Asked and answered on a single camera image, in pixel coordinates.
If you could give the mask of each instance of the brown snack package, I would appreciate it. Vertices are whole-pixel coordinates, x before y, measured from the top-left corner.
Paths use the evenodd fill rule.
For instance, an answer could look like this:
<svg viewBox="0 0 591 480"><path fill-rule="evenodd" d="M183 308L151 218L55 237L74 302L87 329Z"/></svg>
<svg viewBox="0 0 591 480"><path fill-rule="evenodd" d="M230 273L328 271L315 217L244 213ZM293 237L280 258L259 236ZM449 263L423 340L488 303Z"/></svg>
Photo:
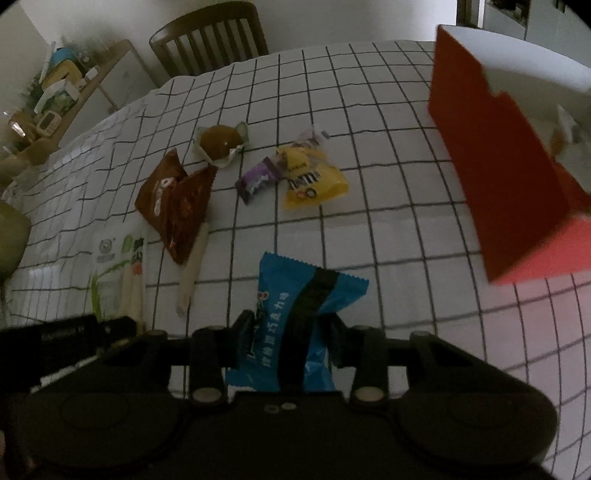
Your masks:
<svg viewBox="0 0 591 480"><path fill-rule="evenodd" d="M212 161L230 154L230 150L242 145L244 140L234 127L215 125L203 132L199 145Z"/></svg>
<svg viewBox="0 0 591 480"><path fill-rule="evenodd" d="M205 220L217 168L187 175L177 150L168 152L139 190L135 207L153 226L172 259L182 265Z"/></svg>

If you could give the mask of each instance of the yellow m&m's bag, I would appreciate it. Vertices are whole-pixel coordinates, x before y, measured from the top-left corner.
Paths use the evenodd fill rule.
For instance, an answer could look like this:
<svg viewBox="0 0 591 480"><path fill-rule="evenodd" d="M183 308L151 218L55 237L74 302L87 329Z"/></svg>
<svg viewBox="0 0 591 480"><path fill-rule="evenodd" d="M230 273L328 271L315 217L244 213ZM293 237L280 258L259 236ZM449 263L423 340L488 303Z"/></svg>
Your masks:
<svg viewBox="0 0 591 480"><path fill-rule="evenodd" d="M349 191L349 182L321 149L327 135L312 130L302 137L302 141L277 149L288 181L283 203L288 210L319 205Z"/></svg>

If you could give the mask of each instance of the white tablecloth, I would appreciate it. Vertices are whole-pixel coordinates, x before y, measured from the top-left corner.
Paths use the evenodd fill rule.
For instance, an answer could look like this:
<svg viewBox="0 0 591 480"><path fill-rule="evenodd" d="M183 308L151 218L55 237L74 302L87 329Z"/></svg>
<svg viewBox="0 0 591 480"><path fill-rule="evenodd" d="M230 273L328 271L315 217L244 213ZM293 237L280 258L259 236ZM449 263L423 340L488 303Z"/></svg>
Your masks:
<svg viewBox="0 0 591 480"><path fill-rule="evenodd" d="M33 223L8 288L10 325L92 311L90 241L112 222L139 215L134 201L165 152L191 173L203 166L189 143L195 125L248 120L243 159L218 172L212 233L193 304L174 313L179 268L152 232L147 255L149 326L184 336L227 325L256 299L265 251L370 280L342 312L348 324L392 338L429 330L545 392L560 428L544 465L561 480L587 478L591 408L591 273L515 286L487 284L478 239L446 148L427 113L433 43L339 44L286 51L199 77L177 77L53 154L24 196ZM350 182L347 196L285 211L285 184L246 207L241 172L312 122L333 136L329 155ZM334 373L347 391L352 372ZM184 392L184 371L171 389ZM404 371L391 369L391 391Z"/></svg>

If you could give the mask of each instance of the storage box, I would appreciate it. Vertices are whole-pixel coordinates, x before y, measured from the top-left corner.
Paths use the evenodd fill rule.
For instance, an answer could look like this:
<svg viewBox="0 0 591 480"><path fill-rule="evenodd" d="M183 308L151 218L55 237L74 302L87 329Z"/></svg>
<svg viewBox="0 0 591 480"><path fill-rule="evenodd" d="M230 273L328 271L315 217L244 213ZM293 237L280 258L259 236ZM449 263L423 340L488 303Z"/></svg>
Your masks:
<svg viewBox="0 0 591 480"><path fill-rule="evenodd" d="M591 69L483 30L439 26L429 111L474 218L490 281L591 268L591 199L527 118L591 125Z"/></svg>

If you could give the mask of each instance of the purple candy wrapper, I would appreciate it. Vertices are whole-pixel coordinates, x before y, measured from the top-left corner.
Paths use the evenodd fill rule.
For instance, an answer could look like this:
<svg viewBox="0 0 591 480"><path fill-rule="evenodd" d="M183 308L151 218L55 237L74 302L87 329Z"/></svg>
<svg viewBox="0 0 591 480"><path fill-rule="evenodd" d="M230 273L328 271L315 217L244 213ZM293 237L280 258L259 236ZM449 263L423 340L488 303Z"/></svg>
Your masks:
<svg viewBox="0 0 591 480"><path fill-rule="evenodd" d="M282 178L283 175L272 160L265 157L262 162L252 167L236 182L236 190L244 200L244 204L248 205L251 198L260 190Z"/></svg>

